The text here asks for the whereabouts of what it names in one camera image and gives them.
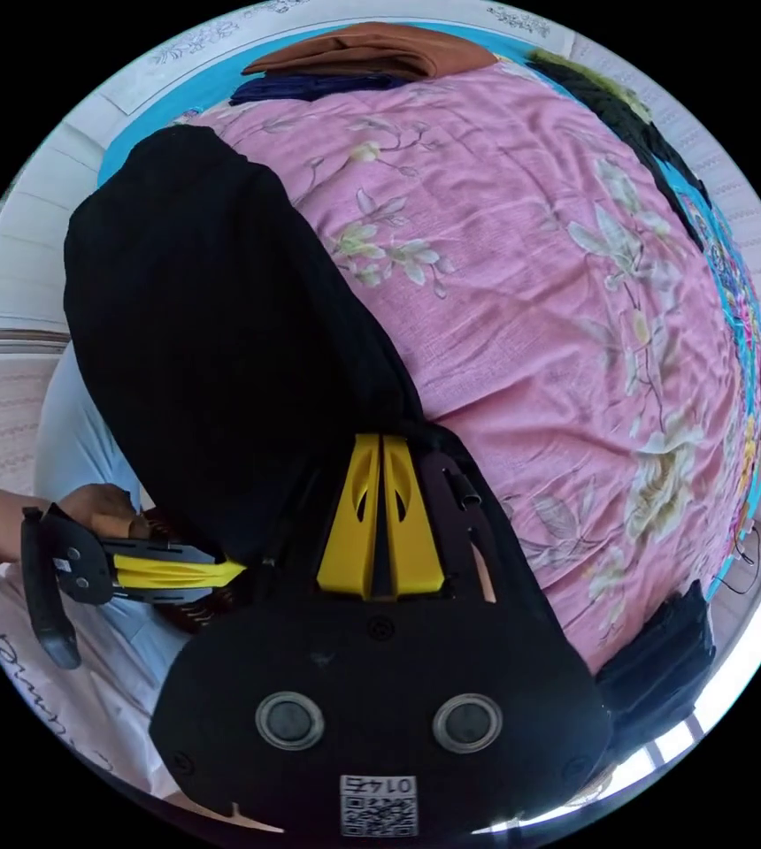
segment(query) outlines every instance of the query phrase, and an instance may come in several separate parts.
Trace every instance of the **pink floral bedsheet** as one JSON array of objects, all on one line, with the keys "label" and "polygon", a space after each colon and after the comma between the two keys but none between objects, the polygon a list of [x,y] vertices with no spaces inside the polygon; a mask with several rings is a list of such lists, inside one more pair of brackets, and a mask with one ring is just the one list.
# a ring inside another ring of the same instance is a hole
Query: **pink floral bedsheet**
[{"label": "pink floral bedsheet", "polygon": [[593,671],[708,586],[744,497],[736,351],[704,257],[591,112],[502,62],[191,123],[280,175]]}]

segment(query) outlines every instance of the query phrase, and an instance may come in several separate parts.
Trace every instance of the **cable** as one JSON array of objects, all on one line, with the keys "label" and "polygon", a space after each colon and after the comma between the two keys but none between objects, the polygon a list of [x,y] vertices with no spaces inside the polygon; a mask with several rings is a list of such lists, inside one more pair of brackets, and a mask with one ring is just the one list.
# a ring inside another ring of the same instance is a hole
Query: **cable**
[{"label": "cable", "polygon": [[749,584],[749,586],[745,590],[741,591],[735,590],[734,587],[731,586],[731,584],[728,584],[723,578],[719,580],[721,584],[725,584],[726,587],[728,587],[728,589],[730,589],[735,595],[749,595],[752,590],[752,587],[755,586],[755,583],[758,580],[758,575],[761,573],[761,534],[758,531],[757,525],[753,526],[752,532],[755,534],[757,539],[755,560],[752,560],[751,557],[747,556],[746,553],[741,550],[741,548],[736,542],[734,543],[734,547],[737,550],[737,553],[743,558],[743,560],[746,561],[750,566],[755,567],[755,575],[752,578],[752,583]]}]

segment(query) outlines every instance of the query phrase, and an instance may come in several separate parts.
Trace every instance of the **sticker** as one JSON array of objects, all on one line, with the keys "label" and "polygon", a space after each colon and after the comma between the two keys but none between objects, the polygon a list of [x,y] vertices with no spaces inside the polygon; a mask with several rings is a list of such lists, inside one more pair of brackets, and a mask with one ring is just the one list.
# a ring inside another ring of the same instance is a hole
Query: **sticker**
[{"label": "sticker", "polygon": [[415,838],[419,801],[415,776],[340,776],[342,835]]}]

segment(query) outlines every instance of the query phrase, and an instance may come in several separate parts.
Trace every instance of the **black handle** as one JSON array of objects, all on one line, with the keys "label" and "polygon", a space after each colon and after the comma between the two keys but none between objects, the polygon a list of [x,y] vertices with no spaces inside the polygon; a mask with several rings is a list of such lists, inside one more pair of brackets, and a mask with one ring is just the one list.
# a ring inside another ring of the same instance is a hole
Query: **black handle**
[{"label": "black handle", "polygon": [[40,510],[24,510],[20,561],[29,621],[51,660],[62,669],[77,669],[81,663],[77,635],[62,606],[56,568],[42,550],[41,521]]}]

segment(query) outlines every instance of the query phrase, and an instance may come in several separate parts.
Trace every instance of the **qr code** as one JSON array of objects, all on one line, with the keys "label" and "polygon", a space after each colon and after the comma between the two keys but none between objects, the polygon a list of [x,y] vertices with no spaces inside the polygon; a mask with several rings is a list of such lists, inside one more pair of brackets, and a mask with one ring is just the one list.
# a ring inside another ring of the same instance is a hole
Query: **qr code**
[{"label": "qr code", "polygon": [[418,833],[413,798],[342,796],[342,834],[347,838],[412,838]]}]

